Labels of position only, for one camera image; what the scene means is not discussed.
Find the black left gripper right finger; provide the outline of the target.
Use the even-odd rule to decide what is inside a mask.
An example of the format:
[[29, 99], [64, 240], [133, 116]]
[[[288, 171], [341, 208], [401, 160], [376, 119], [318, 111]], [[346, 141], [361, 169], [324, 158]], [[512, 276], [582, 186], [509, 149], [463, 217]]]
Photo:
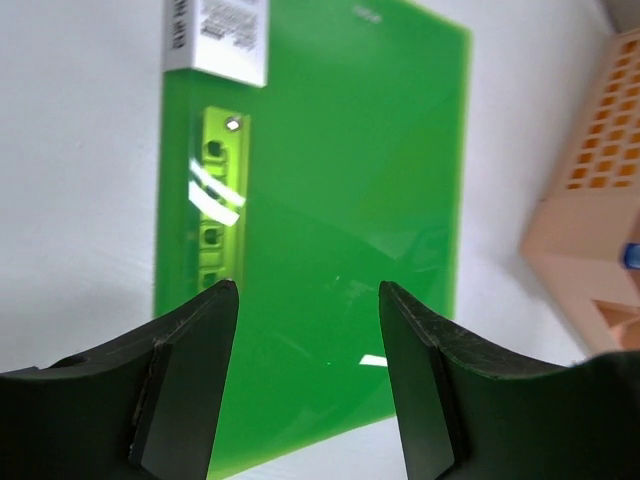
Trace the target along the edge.
[[635, 479], [639, 355], [564, 367], [510, 351], [379, 287], [379, 317], [411, 479]]

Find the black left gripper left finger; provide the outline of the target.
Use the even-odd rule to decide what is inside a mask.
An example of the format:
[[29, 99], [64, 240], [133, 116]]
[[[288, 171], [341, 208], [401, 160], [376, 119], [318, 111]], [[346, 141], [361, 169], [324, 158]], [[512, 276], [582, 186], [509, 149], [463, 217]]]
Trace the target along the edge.
[[84, 352], [1, 376], [5, 479], [203, 479], [239, 310], [222, 280]]

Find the clear blue-capped spray bottle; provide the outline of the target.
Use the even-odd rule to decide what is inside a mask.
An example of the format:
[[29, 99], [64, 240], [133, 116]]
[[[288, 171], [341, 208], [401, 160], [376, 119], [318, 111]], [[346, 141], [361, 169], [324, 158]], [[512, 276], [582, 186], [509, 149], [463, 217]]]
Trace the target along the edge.
[[622, 248], [621, 262], [628, 270], [640, 269], [640, 244], [629, 242]]

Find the green folder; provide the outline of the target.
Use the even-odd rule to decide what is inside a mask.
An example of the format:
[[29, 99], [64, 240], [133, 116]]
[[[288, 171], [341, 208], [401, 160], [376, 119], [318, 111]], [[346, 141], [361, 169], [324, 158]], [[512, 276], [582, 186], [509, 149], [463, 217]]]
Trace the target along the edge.
[[455, 304], [472, 38], [414, 1], [168, 1], [154, 311], [239, 291], [208, 475], [391, 418], [378, 291]]

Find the peach plastic desk organizer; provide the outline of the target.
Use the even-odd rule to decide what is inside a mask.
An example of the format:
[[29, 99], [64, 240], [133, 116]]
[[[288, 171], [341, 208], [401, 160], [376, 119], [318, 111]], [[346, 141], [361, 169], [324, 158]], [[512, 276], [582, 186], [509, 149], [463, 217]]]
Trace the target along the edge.
[[613, 37], [521, 253], [593, 353], [639, 347], [639, 32]]

